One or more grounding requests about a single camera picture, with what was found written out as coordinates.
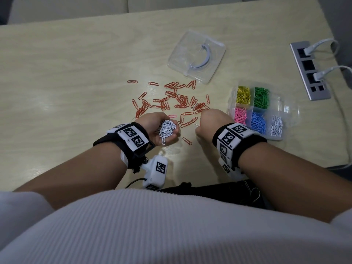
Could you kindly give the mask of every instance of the beige sofa cushion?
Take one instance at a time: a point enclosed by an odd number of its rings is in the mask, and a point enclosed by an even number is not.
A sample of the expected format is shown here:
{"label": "beige sofa cushion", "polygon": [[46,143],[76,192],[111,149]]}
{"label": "beige sofa cushion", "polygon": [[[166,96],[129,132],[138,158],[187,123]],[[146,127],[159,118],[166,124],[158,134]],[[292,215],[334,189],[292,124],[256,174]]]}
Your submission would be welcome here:
{"label": "beige sofa cushion", "polygon": [[121,13],[127,0],[14,0],[8,24]]}
{"label": "beige sofa cushion", "polygon": [[192,6],[207,6],[210,4],[236,3],[242,0],[128,0],[129,13],[162,10]]}

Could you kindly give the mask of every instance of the clear plastic box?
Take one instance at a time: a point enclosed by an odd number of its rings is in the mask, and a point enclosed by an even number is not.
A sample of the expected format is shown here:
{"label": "clear plastic box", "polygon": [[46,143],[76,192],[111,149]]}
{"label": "clear plastic box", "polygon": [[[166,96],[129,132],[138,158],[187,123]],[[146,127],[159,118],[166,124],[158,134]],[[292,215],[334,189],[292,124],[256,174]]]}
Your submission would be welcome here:
{"label": "clear plastic box", "polygon": [[189,30],[171,53],[168,66],[186,77],[207,84],[218,68],[225,51],[225,44]]}
{"label": "clear plastic box", "polygon": [[[237,89],[238,86],[246,86],[251,91],[251,99],[249,105],[238,104],[236,103],[237,99]],[[254,94],[255,87],[266,88],[270,91],[269,95],[269,106],[267,109],[262,109],[254,106]],[[237,108],[246,108],[247,118],[245,120],[246,126],[252,128],[252,115],[253,112],[256,112],[263,116],[266,124],[265,133],[261,136],[265,137],[268,140],[280,141],[287,137],[289,128],[295,126],[300,121],[300,111],[297,104],[293,101],[290,101],[289,98],[283,97],[277,93],[273,93],[272,89],[274,87],[270,84],[264,84],[259,82],[252,82],[242,80],[240,83],[235,86],[232,91],[230,98],[228,100],[228,114],[234,119],[235,118],[235,109]],[[271,135],[271,125],[272,125],[272,116],[279,116],[282,119],[282,135],[272,136]]]}

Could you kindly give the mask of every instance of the white shirt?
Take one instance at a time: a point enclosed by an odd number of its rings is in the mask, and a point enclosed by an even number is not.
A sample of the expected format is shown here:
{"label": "white shirt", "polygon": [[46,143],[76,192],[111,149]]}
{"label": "white shirt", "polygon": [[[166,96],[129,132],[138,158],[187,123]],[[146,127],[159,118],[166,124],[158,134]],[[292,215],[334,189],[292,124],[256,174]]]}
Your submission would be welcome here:
{"label": "white shirt", "polygon": [[351,219],[135,189],[54,211],[37,193],[0,192],[0,263],[352,263]]}

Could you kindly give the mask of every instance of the wooden table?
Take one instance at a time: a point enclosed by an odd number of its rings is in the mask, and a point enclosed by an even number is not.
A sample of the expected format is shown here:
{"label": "wooden table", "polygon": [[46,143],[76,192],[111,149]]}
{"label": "wooden table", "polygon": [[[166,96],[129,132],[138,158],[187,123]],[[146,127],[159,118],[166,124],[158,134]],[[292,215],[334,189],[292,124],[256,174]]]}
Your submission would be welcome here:
{"label": "wooden table", "polygon": [[[273,84],[297,102],[301,118],[275,145],[322,166],[349,161],[338,104],[350,126],[351,91],[335,71],[328,83],[338,101],[309,101],[289,46],[332,37],[318,2],[266,0],[1,27],[0,190],[13,190],[90,148],[110,127],[130,122],[131,99],[144,91],[149,101],[164,96],[165,88],[149,81],[190,81],[166,66],[188,29],[225,43],[227,51],[208,85],[184,93],[209,94],[210,106],[226,111],[240,79]],[[316,56],[321,68],[336,65],[331,53]],[[193,126],[182,137],[193,145],[180,139],[149,154],[169,159],[165,187],[229,181],[216,150],[197,140]],[[118,188],[142,175],[128,172]]]}

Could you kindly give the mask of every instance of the wristband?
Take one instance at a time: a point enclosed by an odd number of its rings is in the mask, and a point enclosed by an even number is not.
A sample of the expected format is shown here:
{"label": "wristband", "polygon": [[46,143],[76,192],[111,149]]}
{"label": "wristband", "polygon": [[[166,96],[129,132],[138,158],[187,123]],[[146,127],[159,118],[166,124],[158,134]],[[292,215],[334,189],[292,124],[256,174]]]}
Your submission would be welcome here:
{"label": "wristband", "polygon": [[107,134],[94,142],[93,146],[102,142],[113,142],[125,154],[128,161],[127,168],[133,172],[139,172],[140,166],[148,162],[145,154],[152,150],[155,145],[149,141],[146,130],[138,123],[120,124],[107,131]]}
{"label": "wristband", "polygon": [[213,136],[213,145],[222,160],[232,170],[238,168],[242,153],[259,142],[267,142],[259,133],[240,123],[230,123],[219,128]]}

